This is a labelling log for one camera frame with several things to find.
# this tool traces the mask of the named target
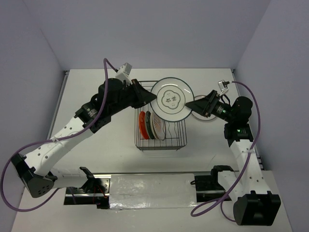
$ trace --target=rack wire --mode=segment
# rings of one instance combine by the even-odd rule
[[[140,81],[140,84],[148,91],[157,81]],[[179,122],[165,122],[165,140],[144,139],[139,129],[139,115],[141,111],[150,111],[150,104],[135,110],[135,146],[141,151],[151,150],[179,150],[187,145],[187,132],[185,120]]]

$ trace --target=transparent plastic wrap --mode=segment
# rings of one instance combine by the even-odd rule
[[[186,208],[197,205],[193,174],[112,175],[111,209]]]

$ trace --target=wall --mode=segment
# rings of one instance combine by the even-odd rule
[[[59,95],[63,71],[22,0],[0,7],[0,170],[21,146],[45,139]],[[13,168],[4,189],[18,206],[23,185]],[[1,231],[11,231],[16,213],[0,200]]]
[[[24,0],[65,70],[235,68],[270,0]]]
[[[272,0],[236,68],[236,79],[252,88],[261,108],[258,148],[294,232],[309,228],[308,41],[309,1]]]

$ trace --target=red plate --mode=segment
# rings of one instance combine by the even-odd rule
[[[146,113],[144,111],[140,112],[139,115],[139,128],[140,133],[144,137],[144,139],[149,139],[149,135],[147,134],[146,126],[145,126],[145,115]]]

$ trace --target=white table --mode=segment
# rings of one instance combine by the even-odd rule
[[[219,90],[217,82],[233,80],[230,69],[133,69],[131,78],[159,80],[175,76],[186,81],[194,95]],[[59,131],[82,104],[97,93],[104,81],[103,70],[71,70],[56,116],[53,133]],[[232,102],[238,96],[236,87],[230,85],[228,93]],[[154,153],[141,152],[134,145],[134,110],[125,109],[112,117],[112,122],[82,144],[76,146],[57,168],[87,167],[94,173],[136,172],[193,172],[210,171],[213,165],[230,165],[237,170],[236,162],[224,139],[224,124],[220,119],[199,122],[192,116],[186,119],[187,146],[179,151]],[[263,172],[273,193],[279,193],[272,172]],[[24,192],[21,208],[38,205],[47,196],[34,199]],[[64,206],[64,189],[38,210],[17,213],[13,232],[55,231],[229,231],[229,232],[291,232],[283,204],[272,227],[239,227],[226,220],[219,207],[201,217],[190,217],[191,208],[97,210],[92,205]],[[232,203],[225,202],[226,213],[232,215]]]
[[[109,77],[115,72],[109,70]],[[194,95],[219,90],[218,81],[233,80],[230,69],[133,69],[130,77],[160,80],[174,76],[184,80]],[[103,70],[71,70],[56,117],[53,132],[59,131],[75,111],[98,92],[104,82]],[[238,97],[235,85],[228,93],[232,102]],[[56,168],[87,167],[94,173],[192,172],[210,171],[214,165],[230,165],[238,170],[234,156],[224,138],[225,122],[216,119],[200,122],[186,119],[187,146],[176,151],[142,152],[134,144],[134,109],[127,108],[112,117],[111,123],[76,146]]]

